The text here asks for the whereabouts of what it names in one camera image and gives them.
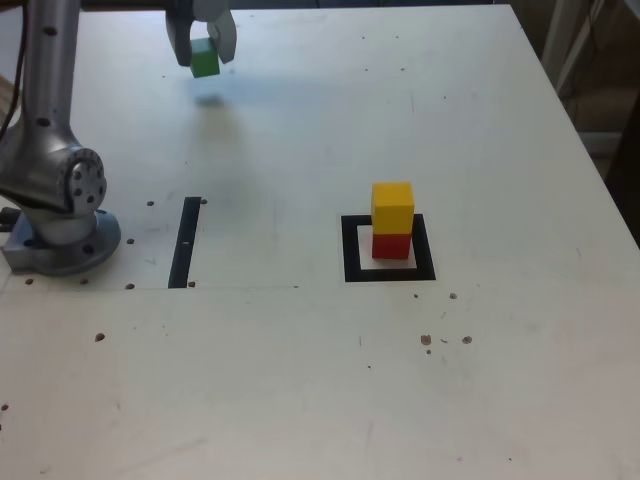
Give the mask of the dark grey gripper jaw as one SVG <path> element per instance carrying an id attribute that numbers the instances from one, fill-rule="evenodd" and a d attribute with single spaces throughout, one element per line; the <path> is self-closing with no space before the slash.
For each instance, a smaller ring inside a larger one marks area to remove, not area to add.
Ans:
<path id="1" fill-rule="evenodd" d="M 193 0 L 171 0 L 165 9 L 169 41 L 180 66 L 189 66 L 192 59 L 190 32 L 195 21 Z"/>

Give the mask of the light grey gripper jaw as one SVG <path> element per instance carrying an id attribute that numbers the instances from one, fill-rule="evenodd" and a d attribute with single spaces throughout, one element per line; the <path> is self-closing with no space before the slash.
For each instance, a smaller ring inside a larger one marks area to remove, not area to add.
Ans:
<path id="1" fill-rule="evenodd" d="M 223 64 L 235 57 L 237 30 L 229 0 L 194 0 L 195 20 L 207 24 L 207 32 Z"/>

